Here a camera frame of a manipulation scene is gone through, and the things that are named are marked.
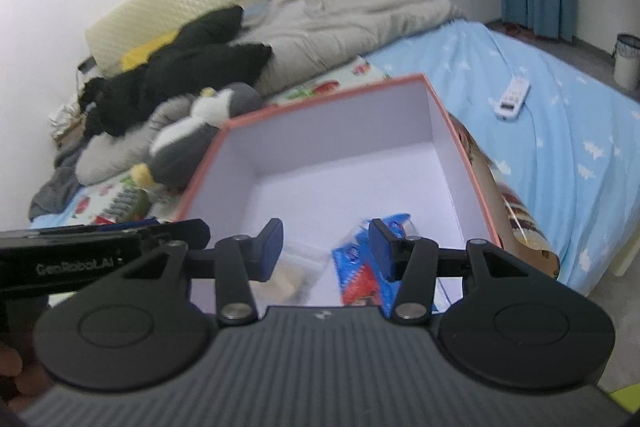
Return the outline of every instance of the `gray floor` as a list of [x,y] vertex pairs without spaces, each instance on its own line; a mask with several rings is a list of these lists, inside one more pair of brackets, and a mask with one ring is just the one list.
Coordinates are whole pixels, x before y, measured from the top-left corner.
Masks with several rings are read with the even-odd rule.
[[[567,42],[537,39],[530,34],[520,34],[516,38],[625,92],[614,83],[613,64],[604,52]],[[626,94],[640,102],[640,91]],[[601,388],[611,392],[640,383],[640,259],[636,258],[623,277],[606,273],[590,298],[609,314],[616,327],[616,345],[600,379]]]

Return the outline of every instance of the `gray blanket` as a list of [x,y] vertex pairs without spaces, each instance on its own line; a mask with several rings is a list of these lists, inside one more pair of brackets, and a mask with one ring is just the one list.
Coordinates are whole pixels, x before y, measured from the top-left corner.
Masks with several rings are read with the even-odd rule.
[[81,187],[76,178],[76,163],[86,147],[79,137],[73,143],[58,151],[53,161],[54,171],[51,179],[36,192],[29,206],[29,220],[33,221],[44,214],[59,214]]
[[269,96],[458,17],[449,0],[276,0],[246,19],[236,42],[273,48],[254,86]]

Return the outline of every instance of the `plush toy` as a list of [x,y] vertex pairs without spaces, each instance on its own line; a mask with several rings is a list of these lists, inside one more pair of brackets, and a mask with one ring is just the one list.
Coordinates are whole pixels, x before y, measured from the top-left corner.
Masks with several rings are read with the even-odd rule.
[[191,115],[162,129],[151,146],[150,160],[134,165],[131,178],[140,188],[186,187],[224,123],[261,107],[258,92],[240,82],[217,92],[203,89],[191,106]]

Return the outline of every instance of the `light blue bedsheet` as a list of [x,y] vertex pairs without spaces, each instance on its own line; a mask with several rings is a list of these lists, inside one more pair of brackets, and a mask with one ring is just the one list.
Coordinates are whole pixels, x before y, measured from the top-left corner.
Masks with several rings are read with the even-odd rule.
[[[455,21],[367,59],[429,77],[537,220],[559,280],[589,292],[640,219],[640,105],[479,23]],[[519,118],[501,122],[494,105],[513,76],[531,90]]]
[[74,213],[76,206],[87,192],[87,187],[81,187],[76,195],[67,203],[65,210],[60,214],[43,214],[31,221],[30,229],[53,229],[68,225],[68,219]]

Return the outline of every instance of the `gray plush cushion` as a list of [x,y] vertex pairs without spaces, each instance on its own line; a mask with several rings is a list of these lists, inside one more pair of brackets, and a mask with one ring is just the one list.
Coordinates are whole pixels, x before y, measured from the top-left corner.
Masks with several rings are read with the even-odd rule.
[[125,136],[107,133],[94,136],[76,164],[76,177],[82,185],[95,185],[146,162],[156,135],[167,125],[189,116],[196,96],[177,96],[161,103],[142,126],[129,129]]

